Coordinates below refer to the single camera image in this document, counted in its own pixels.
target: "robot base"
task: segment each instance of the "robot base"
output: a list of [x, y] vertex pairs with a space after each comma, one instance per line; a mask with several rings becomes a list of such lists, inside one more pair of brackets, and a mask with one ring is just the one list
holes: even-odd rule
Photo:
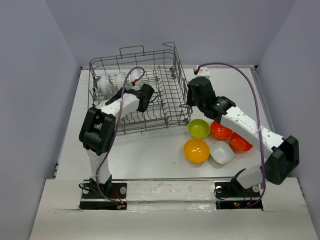
[[81, 200], [79, 204], [79, 208], [82, 210], [125, 210], [127, 208], [127, 203], [125, 202], [127, 197], [127, 183], [126, 182], [112, 182], [112, 187], [108, 189], [106, 196], [110, 199], [114, 199], [117, 202], [123, 201], [123, 204], [115, 203], [105, 199], [99, 193], [97, 186], [94, 186], [96, 182], [85, 180], [83, 182], [83, 187], [89, 190], [82, 190]]
[[[215, 208], [217, 210], [242, 209], [244, 207], [248, 207], [248, 204], [250, 204], [249, 200], [245, 200], [245, 201], [236, 201], [236, 200], [232, 200], [232, 201], [216, 201]], [[248, 207], [248, 209], [261, 209], [261, 210], [263, 210], [262, 202], [260, 201], [256, 205]]]
[[255, 192], [254, 187], [244, 189], [240, 184], [235, 184], [233, 181], [217, 181], [214, 183], [215, 190], [214, 194], [217, 199], [226, 198], [244, 198], [249, 196], [248, 191], [250, 191], [253, 198], [259, 198], [260, 192]]

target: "plastic bowl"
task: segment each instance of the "plastic bowl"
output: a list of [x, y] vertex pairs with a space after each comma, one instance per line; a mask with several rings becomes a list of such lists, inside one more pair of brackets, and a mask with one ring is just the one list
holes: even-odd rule
[[252, 149], [252, 145], [237, 133], [232, 133], [229, 145], [235, 152], [247, 152]]
[[210, 133], [209, 124], [203, 119], [194, 119], [189, 123], [189, 133], [192, 137], [197, 139], [203, 139]]
[[213, 136], [220, 140], [227, 140], [232, 135], [232, 130], [222, 126], [221, 124], [214, 121], [211, 123], [210, 130]]
[[200, 164], [206, 161], [210, 155], [208, 144], [199, 138], [188, 140], [183, 147], [186, 158], [193, 163]]
[[234, 157], [234, 152], [224, 141], [210, 147], [210, 154], [218, 164], [226, 164]]

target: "white bowl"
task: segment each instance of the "white bowl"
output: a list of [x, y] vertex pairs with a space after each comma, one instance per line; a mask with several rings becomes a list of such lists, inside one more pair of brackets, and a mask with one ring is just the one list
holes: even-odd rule
[[[131, 84], [134, 80], [140, 78], [141, 75], [142, 75], [142, 70], [141, 70], [140, 68], [133, 70], [132, 73], [130, 74], [130, 84]], [[135, 83], [135, 85], [137, 85], [139, 88], [141, 88], [142, 85], [143, 85], [142, 80], [140, 79], [139, 81], [137, 81], [137, 82]]]
[[210, 154], [218, 164], [226, 164], [234, 157], [234, 151], [224, 141], [210, 147]]
[[[125, 79], [126, 79], [126, 74], [124, 72], [120, 72], [117, 76], [115, 76], [113, 83], [114, 83], [115, 90], [117, 92], [124, 86]], [[132, 85], [128, 84], [127, 82], [125, 85], [125, 89], [129, 90], [130, 88], [132, 88]]]
[[112, 95], [111, 78], [109, 74], [100, 77], [97, 84], [103, 95]]

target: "gray wall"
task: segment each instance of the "gray wall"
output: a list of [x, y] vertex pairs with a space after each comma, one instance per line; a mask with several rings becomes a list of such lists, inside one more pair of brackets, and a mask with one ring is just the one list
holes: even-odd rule
[[46, 0], [76, 60], [175, 41], [184, 64], [258, 64], [294, 0]]
[[276, 131], [299, 140], [300, 178], [320, 237], [320, 1], [297, 0], [258, 68]]
[[79, 67], [44, 0], [0, 3], [0, 239], [29, 239]]

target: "wire rack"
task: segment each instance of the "wire rack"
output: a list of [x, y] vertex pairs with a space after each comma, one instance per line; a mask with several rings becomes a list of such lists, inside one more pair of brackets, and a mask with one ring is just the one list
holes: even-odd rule
[[165, 42], [162, 45], [167, 48], [145, 51], [142, 45], [122, 47], [119, 49], [120, 55], [97, 57], [89, 63], [88, 108], [91, 104], [96, 107], [112, 98], [112, 95], [103, 95], [98, 88], [101, 76], [110, 75], [109, 83], [114, 95], [116, 75], [127, 73], [134, 66], [145, 68], [146, 72], [141, 81], [155, 90], [145, 112], [132, 112], [120, 120], [118, 134], [143, 133], [170, 126], [187, 125], [190, 121], [192, 108], [186, 105], [187, 79], [175, 43]]

